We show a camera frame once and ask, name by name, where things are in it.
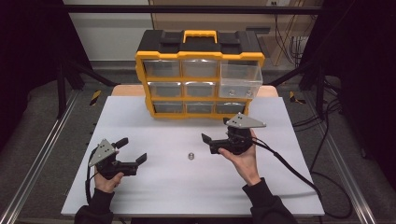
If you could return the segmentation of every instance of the human hand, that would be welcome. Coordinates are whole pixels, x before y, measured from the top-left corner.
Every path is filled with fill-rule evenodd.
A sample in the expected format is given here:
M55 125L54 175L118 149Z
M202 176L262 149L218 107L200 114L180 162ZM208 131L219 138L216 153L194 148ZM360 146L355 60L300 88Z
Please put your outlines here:
M256 137L253 130L250 129L251 136ZM234 155L225 148L220 148L219 153L227 160L231 161L238 174L247 182L249 186L256 185L260 181L259 171L256 162L256 145L253 144L246 152L240 155Z
M113 178L108 180L104 178L100 173L97 173L94 177L95 187L103 192L112 193L114 191L114 188L116 188L121 183L121 179L123 176L124 173L119 172Z

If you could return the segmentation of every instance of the white table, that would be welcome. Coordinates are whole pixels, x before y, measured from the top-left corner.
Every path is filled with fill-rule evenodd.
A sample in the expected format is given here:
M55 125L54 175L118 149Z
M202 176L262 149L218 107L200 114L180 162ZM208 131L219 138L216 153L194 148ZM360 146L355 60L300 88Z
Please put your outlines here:
M107 98L62 214L73 216L87 204L84 181L88 158L96 145L103 138L112 143L128 137L129 144L120 149L117 160L134 161L146 152L148 160L139 167L136 176L125 176L116 188L110 208L115 215L250 216L251 203L241 190L245 185L243 179L229 161L221 155L210 154L208 145L201 138L201 133L214 140L227 138L227 128L222 121L154 119L149 115L144 99L144 96ZM256 97L250 103L249 116L267 123L266 128L254 129L256 135L300 174L312 180L282 98ZM188 158L191 152L195 155L192 161ZM260 175L295 216L324 215L318 195L272 153L258 147L257 158Z

